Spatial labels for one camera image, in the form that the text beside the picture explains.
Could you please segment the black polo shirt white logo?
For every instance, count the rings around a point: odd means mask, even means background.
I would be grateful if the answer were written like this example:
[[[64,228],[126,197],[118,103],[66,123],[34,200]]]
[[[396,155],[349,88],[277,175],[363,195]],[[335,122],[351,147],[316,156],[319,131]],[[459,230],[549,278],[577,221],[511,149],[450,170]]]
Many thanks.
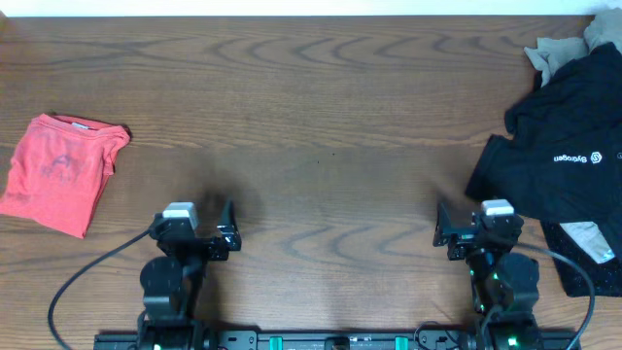
[[[466,187],[553,223],[621,224],[621,54],[613,44],[563,66],[504,116]]]

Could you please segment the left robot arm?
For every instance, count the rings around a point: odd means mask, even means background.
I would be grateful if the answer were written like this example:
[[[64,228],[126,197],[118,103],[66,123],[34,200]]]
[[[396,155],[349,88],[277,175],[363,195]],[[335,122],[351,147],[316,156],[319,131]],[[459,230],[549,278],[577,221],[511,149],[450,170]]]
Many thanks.
[[[196,235],[198,215],[192,202],[172,202],[155,214],[148,235],[163,255],[140,274],[145,317],[138,350],[205,350],[218,347],[217,336],[193,316],[209,262],[225,261],[239,251],[242,238],[231,200],[218,219],[217,236]]]

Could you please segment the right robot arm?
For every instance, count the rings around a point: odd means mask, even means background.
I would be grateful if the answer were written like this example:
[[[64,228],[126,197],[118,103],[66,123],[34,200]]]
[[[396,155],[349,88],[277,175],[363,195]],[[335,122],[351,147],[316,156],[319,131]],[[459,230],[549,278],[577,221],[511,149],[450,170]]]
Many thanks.
[[[448,207],[437,205],[432,245],[445,246],[450,261],[466,262],[473,308],[481,315],[474,332],[458,336],[460,349],[542,349],[534,316],[539,299],[538,262],[515,253],[524,221],[505,199],[487,200],[456,225]]]

